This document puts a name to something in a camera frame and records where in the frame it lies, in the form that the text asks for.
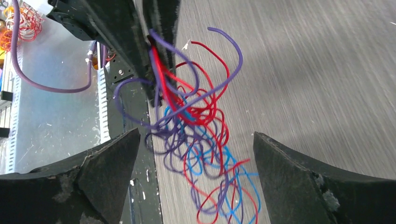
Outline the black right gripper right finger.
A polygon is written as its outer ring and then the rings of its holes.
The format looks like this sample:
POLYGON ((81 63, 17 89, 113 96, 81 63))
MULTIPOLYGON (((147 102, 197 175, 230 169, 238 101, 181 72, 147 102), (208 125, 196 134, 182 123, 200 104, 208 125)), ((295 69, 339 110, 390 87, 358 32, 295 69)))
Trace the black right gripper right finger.
POLYGON ((255 162, 273 224, 393 224, 396 182, 340 169, 259 132, 255 162))

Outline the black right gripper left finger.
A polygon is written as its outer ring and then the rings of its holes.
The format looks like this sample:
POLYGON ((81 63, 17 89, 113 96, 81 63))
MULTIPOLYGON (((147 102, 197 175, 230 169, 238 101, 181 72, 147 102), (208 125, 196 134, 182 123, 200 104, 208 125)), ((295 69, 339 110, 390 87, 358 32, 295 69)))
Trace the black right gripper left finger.
POLYGON ((129 130, 28 173, 1 175, 1 223, 117 224, 140 137, 129 130))

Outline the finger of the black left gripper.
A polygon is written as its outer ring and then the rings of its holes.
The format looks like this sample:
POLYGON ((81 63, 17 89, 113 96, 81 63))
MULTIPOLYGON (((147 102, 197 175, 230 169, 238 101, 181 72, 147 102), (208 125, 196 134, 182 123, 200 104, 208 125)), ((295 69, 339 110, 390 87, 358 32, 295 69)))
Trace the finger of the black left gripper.
POLYGON ((91 0, 91 23, 105 43, 113 48, 138 78, 151 105, 154 100, 154 74, 149 68, 148 47, 139 14, 132 0, 91 0))
POLYGON ((143 0, 143 16, 148 29, 153 29, 163 40, 175 45, 180 0, 143 0))

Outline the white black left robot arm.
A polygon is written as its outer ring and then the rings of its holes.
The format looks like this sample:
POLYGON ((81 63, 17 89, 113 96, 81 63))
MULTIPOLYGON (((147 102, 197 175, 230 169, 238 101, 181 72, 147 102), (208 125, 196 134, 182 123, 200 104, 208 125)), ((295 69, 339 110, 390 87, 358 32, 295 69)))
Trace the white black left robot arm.
MULTIPOLYGON (((153 81, 148 45, 139 12, 132 0, 50 0, 48 18, 62 24, 82 41, 98 41, 117 56, 139 78, 153 81)), ((175 45, 179 0, 144 0, 141 10, 147 29, 175 45)))

